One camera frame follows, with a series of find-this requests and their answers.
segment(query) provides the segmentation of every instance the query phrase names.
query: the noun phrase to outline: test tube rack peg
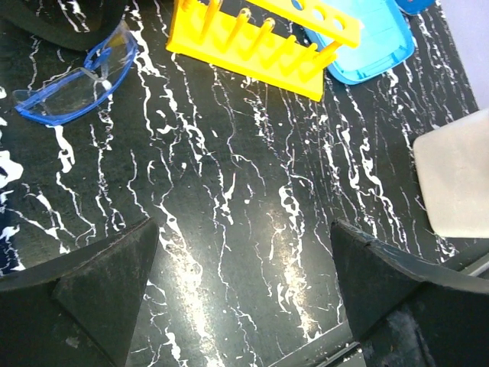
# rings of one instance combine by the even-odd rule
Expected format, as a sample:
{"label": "test tube rack peg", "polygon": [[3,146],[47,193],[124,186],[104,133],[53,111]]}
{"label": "test tube rack peg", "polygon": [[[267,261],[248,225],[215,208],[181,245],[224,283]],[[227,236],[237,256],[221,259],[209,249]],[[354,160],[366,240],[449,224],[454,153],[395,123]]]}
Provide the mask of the test tube rack peg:
{"label": "test tube rack peg", "polygon": [[296,0],[301,9],[291,0],[248,2],[334,41],[317,52],[316,44],[304,47],[293,35],[283,38],[274,34],[273,18],[267,18],[261,27],[250,24],[248,8],[233,17],[220,11],[222,0],[209,0],[209,5],[175,0],[167,50],[321,100],[323,70],[335,60],[340,46],[359,45],[360,22],[321,0]]}

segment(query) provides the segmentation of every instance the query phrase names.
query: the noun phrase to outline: blue object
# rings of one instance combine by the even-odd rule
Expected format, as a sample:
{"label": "blue object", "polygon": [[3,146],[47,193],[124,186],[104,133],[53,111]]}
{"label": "blue object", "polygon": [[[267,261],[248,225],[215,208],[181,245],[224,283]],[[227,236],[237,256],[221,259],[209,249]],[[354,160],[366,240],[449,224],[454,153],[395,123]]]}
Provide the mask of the blue object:
{"label": "blue object", "polygon": [[86,56],[83,67],[39,90],[15,90],[15,109],[27,119],[57,126],[86,114],[110,96],[125,78],[138,44],[124,21]]}
{"label": "blue object", "polygon": [[416,15],[435,3],[435,0],[396,0],[399,8],[408,15]]}
{"label": "blue object", "polygon": [[[323,0],[327,5],[357,18],[361,23],[361,43],[357,48],[341,46],[329,72],[345,84],[369,80],[402,63],[414,52],[413,34],[395,0]],[[305,29],[318,50],[332,39]]]}

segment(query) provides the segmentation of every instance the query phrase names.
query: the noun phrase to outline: black fabric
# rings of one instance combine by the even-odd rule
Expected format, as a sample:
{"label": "black fabric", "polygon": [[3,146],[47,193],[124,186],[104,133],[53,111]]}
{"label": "black fabric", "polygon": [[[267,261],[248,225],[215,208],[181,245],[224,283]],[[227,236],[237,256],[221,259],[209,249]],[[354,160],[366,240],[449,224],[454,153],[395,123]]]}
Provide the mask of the black fabric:
{"label": "black fabric", "polygon": [[90,31],[68,31],[58,24],[52,24],[32,11],[22,0],[0,0],[0,15],[36,36],[71,50],[84,51],[93,48],[106,39],[119,24],[128,0],[105,0],[99,2],[98,27],[90,27]]}

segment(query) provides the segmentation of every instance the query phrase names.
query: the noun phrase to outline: white vein pattern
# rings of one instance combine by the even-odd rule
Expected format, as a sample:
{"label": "white vein pattern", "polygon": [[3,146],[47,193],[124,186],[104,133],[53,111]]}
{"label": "white vein pattern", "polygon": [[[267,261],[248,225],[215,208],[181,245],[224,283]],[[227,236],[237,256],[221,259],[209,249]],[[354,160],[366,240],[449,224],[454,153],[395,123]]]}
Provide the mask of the white vein pattern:
{"label": "white vein pattern", "polygon": [[[89,9],[58,3],[87,31]],[[256,24],[267,17],[252,10]],[[168,53],[170,19],[166,2],[128,6],[138,54],[94,112],[56,128],[0,118],[2,144],[17,125],[40,142],[39,154],[0,151],[0,275],[154,217],[160,248],[128,365],[262,367],[345,320],[335,218],[431,261],[468,245],[430,232],[413,170],[413,139],[475,107],[438,3],[410,22],[412,58],[360,86],[326,78],[318,103]],[[18,61],[28,89],[79,66],[29,42]],[[8,94],[0,87],[0,112]]]}

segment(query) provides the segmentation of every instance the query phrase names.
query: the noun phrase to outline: black object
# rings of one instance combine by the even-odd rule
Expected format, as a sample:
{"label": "black object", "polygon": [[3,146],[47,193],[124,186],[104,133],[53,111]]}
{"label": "black object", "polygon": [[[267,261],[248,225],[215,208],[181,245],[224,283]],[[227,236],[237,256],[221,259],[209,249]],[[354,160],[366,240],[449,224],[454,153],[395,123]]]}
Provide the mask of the black object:
{"label": "black object", "polygon": [[[353,337],[367,366],[489,365],[489,281],[434,265],[346,222],[332,249]],[[478,247],[451,261],[456,270]]]}
{"label": "black object", "polygon": [[0,366],[121,366],[157,248],[146,219],[0,278]]}
{"label": "black object", "polygon": [[[0,15],[49,42],[71,50],[84,51],[105,40],[115,30],[128,0],[86,0],[85,3],[88,6],[84,8],[93,11],[86,21],[90,24],[90,32],[76,32],[65,17],[58,16],[55,11],[52,11],[50,17],[42,18],[24,0],[0,0]],[[43,6],[49,7],[49,1],[45,1]],[[59,11],[59,5],[53,4],[52,9]]]}

